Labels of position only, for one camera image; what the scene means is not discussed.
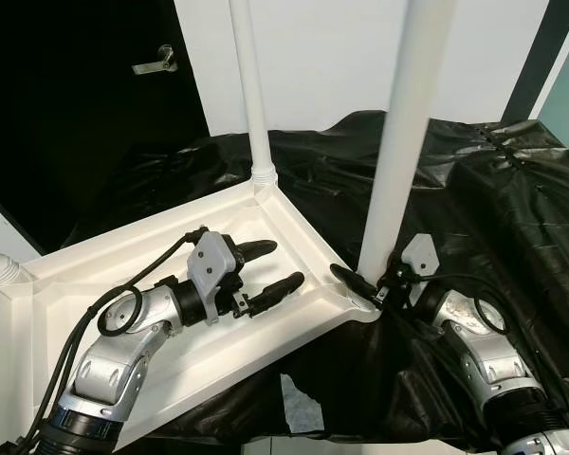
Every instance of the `black plastic sheet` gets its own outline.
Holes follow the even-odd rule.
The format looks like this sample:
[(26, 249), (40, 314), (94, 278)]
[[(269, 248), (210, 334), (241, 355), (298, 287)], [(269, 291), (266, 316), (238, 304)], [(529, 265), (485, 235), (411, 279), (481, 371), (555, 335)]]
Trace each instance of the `black plastic sheet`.
[[(280, 188), (352, 268), (383, 119), (383, 112), (357, 112), (324, 132), (269, 134)], [(223, 190), (249, 179), (249, 170), (247, 135), (210, 137), (181, 151), (139, 147), (68, 242)], [(431, 120), (398, 247), (418, 232), (431, 234), (440, 272), (477, 274), (505, 292), (537, 356), (555, 365), (559, 374), (540, 380), (563, 408), (561, 384), (569, 402), (569, 151), (537, 121)], [(449, 285), (468, 291), (463, 282)], [(374, 323), (348, 322), (150, 437), (225, 443), (289, 434), (280, 389), (286, 373), (321, 404), (324, 431), (309, 436), (496, 447), (446, 348), (442, 355), (431, 349), (440, 341), (430, 327), (393, 310)], [(534, 366), (535, 357), (518, 347)]]

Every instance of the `black tarp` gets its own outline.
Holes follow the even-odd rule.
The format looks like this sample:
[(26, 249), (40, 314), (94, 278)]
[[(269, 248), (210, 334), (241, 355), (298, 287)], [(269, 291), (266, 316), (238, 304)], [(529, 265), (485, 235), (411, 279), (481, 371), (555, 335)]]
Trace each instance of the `black tarp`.
[[(356, 112), (324, 132), (269, 134), (279, 186), (352, 268), (358, 261), (384, 113)], [(249, 178), (247, 135), (185, 150), (136, 147), (112, 176), (75, 243)], [(398, 246), (431, 234), (440, 272), (480, 275), (505, 292), (537, 357), (541, 380), (569, 404), (569, 150), (537, 121), (467, 125), (431, 120)], [(449, 286), (467, 292), (463, 282)], [(155, 431), (150, 437), (244, 442), (289, 434), (280, 374), (320, 403), (340, 442), (441, 439), (492, 449), (439, 335), (396, 311), (348, 322)], [(519, 345), (530, 366), (531, 355)]]

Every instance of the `white plastic tray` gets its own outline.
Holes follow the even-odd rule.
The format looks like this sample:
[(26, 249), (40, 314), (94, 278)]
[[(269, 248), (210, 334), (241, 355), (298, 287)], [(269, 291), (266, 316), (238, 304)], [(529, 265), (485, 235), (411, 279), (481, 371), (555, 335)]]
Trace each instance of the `white plastic tray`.
[[(274, 253), (243, 268), (249, 294), (296, 270), (305, 283), (256, 318), (229, 315), (169, 339), (150, 363), (118, 448), (345, 321), (379, 316), (347, 298), (329, 272), (341, 259), (277, 187), (237, 185), (25, 264), (37, 279), (0, 289), (0, 444), (27, 432), (63, 343), (86, 307), (200, 225), (230, 234), (236, 243), (278, 242)], [(183, 246), (138, 287), (172, 274), (185, 279), (191, 250)], [(93, 324), (78, 354), (98, 335)]]

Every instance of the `white floor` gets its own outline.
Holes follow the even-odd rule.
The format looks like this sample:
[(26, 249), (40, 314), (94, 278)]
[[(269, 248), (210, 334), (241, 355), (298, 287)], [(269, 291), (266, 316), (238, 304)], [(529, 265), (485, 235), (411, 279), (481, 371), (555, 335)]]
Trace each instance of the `white floor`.
[(243, 447), (243, 455), (465, 455), (440, 441), (418, 444), (335, 444), (305, 438), (265, 438)]

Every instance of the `silver door lever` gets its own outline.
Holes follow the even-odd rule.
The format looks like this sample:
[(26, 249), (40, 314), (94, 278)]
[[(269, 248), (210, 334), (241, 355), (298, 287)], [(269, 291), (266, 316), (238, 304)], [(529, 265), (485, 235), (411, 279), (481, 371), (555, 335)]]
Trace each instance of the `silver door lever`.
[(159, 71), (173, 73), (177, 70), (177, 61), (174, 58), (173, 48), (171, 45), (162, 45), (158, 48), (158, 62), (134, 64), (132, 68), (136, 76), (157, 73)]

